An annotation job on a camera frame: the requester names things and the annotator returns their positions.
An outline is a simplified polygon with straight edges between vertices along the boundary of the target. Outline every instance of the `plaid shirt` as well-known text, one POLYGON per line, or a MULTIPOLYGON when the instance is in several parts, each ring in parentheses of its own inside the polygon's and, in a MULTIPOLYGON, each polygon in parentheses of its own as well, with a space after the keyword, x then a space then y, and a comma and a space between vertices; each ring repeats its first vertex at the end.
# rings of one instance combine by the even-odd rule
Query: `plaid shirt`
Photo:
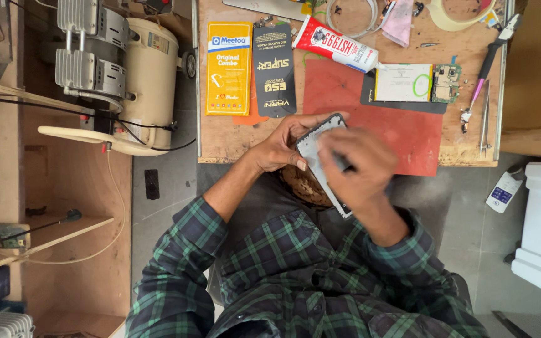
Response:
POLYGON ((127 338, 488 337, 410 214, 410 236, 378 247, 353 220, 334 250, 304 211, 271 219, 220 261, 225 310, 203 274, 227 236, 199 197, 173 216, 137 283, 127 338))

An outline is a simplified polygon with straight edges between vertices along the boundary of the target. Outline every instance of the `red and white tube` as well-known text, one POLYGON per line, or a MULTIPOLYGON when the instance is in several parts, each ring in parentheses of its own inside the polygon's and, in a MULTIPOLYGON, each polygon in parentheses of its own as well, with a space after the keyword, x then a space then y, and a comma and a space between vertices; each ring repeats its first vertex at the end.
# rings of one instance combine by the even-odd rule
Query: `red and white tube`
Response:
POLYGON ((317 53, 363 73, 373 68, 387 70, 378 61, 377 50, 336 32, 310 15, 306 16, 292 47, 317 53))

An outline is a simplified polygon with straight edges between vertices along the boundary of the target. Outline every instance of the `gray floor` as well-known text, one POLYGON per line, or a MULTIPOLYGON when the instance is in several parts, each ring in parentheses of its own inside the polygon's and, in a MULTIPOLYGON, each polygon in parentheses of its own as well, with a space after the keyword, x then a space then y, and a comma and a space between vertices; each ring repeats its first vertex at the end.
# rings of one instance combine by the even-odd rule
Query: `gray floor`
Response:
MULTIPOLYGON (((195 138, 195 114, 195 82, 179 76, 174 119, 180 129, 173 135, 173 147, 195 138)), ((453 195, 439 258, 448 270, 465 278, 474 311, 493 338, 513 335, 492 317, 492 310, 505 312, 533 338, 541 338, 541 289, 517 277, 502 262, 521 239, 528 190, 522 186, 504 213, 497 213, 485 204, 502 173, 511 165, 528 160, 502 153, 496 168, 440 167, 437 178, 425 181, 439 191, 445 177, 451 180, 453 195)), ((159 157, 136 156, 133 161, 131 275, 134 283, 141 278, 141 269, 152 257, 154 244, 172 226, 172 215, 195 197, 196 143, 159 157), (146 199, 144 170, 147 169, 158 170, 160 199, 146 199)))

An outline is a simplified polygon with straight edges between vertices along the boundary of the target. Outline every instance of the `shirt sleeve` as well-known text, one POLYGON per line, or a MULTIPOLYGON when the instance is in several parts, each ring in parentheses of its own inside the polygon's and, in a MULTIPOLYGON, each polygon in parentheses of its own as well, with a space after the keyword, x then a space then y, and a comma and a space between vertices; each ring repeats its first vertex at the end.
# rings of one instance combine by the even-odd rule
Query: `shirt sleeve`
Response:
POLYGON ((126 337, 205 337, 214 304, 203 272, 227 235, 227 225, 198 197, 173 216, 153 258, 135 285, 137 300, 126 319, 126 337))
POLYGON ((463 337, 489 337, 473 316, 471 305, 444 264, 435 255, 433 239, 420 220, 406 209, 396 208, 410 228, 410 235, 391 247, 364 240, 369 265, 380 274, 390 303, 401 309, 443 321, 463 337))

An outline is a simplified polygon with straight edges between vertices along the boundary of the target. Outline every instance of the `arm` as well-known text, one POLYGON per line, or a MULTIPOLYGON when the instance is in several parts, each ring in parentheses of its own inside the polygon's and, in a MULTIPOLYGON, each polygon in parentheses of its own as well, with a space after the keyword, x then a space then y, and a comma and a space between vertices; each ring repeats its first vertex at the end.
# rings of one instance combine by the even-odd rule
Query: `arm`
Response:
POLYGON ((487 337, 433 254, 431 236, 408 211, 389 205, 384 191, 397 165, 395 155, 362 129, 336 128, 323 133, 319 159, 329 186, 369 234, 364 254, 385 283, 390 303, 441 320, 465 337, 487 337), (345 156, 354 171, 341 172, 333 151, 345 156))
POLYGON ((208 334, 214 324, 214 305, 203 271, 212 265, 225 241, 227 222, 263 172, 287 164, 306 168, 291 146, 329 115, 286 117, 202 197, 173 216, 174 226, 158 240, 143 279, 135 286, 137 301, 126 319, 127 338, 208 334))

